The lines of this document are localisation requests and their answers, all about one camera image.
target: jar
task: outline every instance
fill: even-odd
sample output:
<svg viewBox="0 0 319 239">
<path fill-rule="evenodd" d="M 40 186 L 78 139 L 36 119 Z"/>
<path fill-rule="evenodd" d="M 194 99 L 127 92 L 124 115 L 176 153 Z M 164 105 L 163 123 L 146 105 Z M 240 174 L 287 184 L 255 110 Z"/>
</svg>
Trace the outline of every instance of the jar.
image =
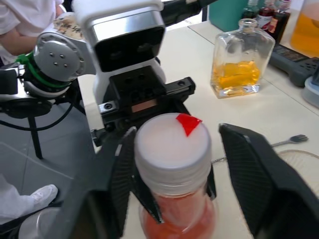
<svg viewBox="0 0 319 239">
<path fill-rule="evenodd" d="M 216 36 L 210 83 L 218 98 L 259 91 L 275 40 L 256 26 L 246 18 L 238 30 Z"/>
<path fill-rule="evenodd" d="M 136 135 L 135 161 L 164 221 L 157 224 L 141 208 L 140 220 L 146 238 L 212 238 L 216 205 L 206 193 L 211 139 L 204 124 L 178 113 L 147 121 Z"/>
<path fill-rule="evenodd" d="M 291 38 L 291 46 L 302 54 L 319 57 L 319 0 L 305 0 Z"/>
</svg>

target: teal box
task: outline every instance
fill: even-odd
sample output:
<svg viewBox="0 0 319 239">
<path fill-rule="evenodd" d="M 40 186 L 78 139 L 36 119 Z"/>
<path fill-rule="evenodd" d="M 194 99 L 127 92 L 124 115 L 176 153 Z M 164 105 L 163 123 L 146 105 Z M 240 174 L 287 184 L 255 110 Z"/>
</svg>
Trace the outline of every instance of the teal box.
<svg viewBox="0 0 319 239">
<path fill-rule="evenodd" d="M 223 31 L 238 29 L 238 21 L 248 0 L 218 0 L 209 5 L 209 20 Z M 264 0 L 259 0 L 258 7 L 261 8 Z"/>
</svg>

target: green ring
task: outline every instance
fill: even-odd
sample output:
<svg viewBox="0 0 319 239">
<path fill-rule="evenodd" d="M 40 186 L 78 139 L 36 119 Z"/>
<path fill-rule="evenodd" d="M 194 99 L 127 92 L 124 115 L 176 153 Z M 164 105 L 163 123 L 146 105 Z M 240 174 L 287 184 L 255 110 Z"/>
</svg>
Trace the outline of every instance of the green ring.
<svg viewBox="0 0 319 239">
<path fill-rule="evenodd" d="M 31 52 L 28 55 L 19 55 L 16 62 L 19 62 L 23 65 L 28 65 L 28 68 L 30 69 L 32 75 L 42 84 L 49 86 L 49 87 L 53 87 L 53 88 L 63 88 L 68 86 L 70 83 L 66 83 L 63 86 L 59 86 L 59 85 L 55 85 L 53 83 L 47 82 L 45 79 L 43 79 L 41 76 L 38 75 L 38 73 L 36 72 L 36 70 L 34 69 L 34 67 L 32 66 L 32 64 L 29 61 L 29 58 L 33 56 L 33 52 Z"/>
</svg>

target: red tag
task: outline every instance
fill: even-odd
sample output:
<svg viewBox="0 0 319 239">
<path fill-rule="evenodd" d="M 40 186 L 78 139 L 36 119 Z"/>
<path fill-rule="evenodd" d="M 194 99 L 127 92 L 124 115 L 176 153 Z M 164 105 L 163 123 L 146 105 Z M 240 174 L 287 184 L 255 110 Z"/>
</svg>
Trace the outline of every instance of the red tag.
<svg viewBox="0 0 319 239">
<path fill-rule="evenodd" d="M 183 126 L 186 136 L 188 137 L 193 130 L 202 122 L 202 120 L 197 119 L 193 116 L 189 116 L 187 114 L 179 114 L 176 119 Z"/>
</svg>

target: dark bottle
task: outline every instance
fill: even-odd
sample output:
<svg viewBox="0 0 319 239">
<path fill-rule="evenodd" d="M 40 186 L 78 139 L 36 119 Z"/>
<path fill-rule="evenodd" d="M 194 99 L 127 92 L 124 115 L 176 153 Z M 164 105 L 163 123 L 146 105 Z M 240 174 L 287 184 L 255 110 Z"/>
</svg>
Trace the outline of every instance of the dark bottle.
<svg viewBox="0 0 319 239">
<path fill-rule="evenodd" d="M 265 0 L 265 5 L 259 10 L 257 15 L 258 27 L 267 30 L 270 24 L 271 18 L 273 17 L 276 7 L 275 0 Z"/>
<path fill-rule="evenodd" d="M 252 18 L 255 19 L 258 15 L 259 8 L 257 7 L 258 0 L 248 0 L 247 6 L 243 10 L 241 18 Z"/>
<path fill-rule="evenodd" d="M 283 37 L 290 17 L 290 5 L 291 0 L 280 0 L 278 10 L 274 13 L 270 21 L 267 32 L 275 39 L 276 43 L 280 43 Z"/>
</svg>

